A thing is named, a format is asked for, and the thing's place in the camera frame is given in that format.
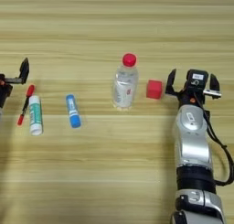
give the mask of red cube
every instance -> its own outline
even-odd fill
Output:
[[[158,80],[149,80],[147,84],[146,97],[160,99],[163,91],[163,83]]]

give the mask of red pen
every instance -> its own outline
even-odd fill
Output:
[[[30,85],[27,89],[26,101],[25,101],[25,105],[23,107],[22,113],[19,116],[18,123],[17,123],[18,125],[21,125],[24,120],[24,117],[27,111],[27,106],[29,103],[29,97],[33,95],[34,89],[35,89],[34,85]]]

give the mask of glue stick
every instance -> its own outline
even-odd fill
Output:
[[[76,100],[73,95],[68,95],[66,97],[66,102],[69,111],[69,122],[72,128],[77,128],[81,126],[80,117],[77,110]]]
[[[30,132],[32,135],[42,134],[41,106],[38,96],[29,98],[29,114],[30,114]]]

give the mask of black cable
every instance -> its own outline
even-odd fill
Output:
[[[203,110],[203,113],[204,113],[204,118],[207,122],[207,134],[208,136],[217,144],[219,144],[221,146],[221,148],[223,149],[228,161],[229,161],[229,178],[227,181],[223,182],[223,181],[218,181],[218,180],[215,180],[216,182],[216,185],[218,186],[225,186],[225,185],[229,185],[231,183],[233,183],[234,181],[234,162],[233,162],[233,159],[229,153],[229,150],[228,150],[228,147],[226,145],[224,145],[223,143],[221,143],[221,141],[218,139],[218,137],[216,136],[215,132],[214,132],[214,129],[211,125],[211,122],[207,116],[207,113],[206,111],[204,110],[201,102],[199,101],[197,95],[194,93],[194,96],[195,96],[195,99],[197,101],[197,104],[199,105],[199,107]]]

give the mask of blue glue stick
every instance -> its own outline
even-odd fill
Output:
[[[76,100],[73,95],[68,95],[66,97],[66,102],[69,110],[69,122],[72,128],[77,128],[81,126],[80,117],[77,110]]]

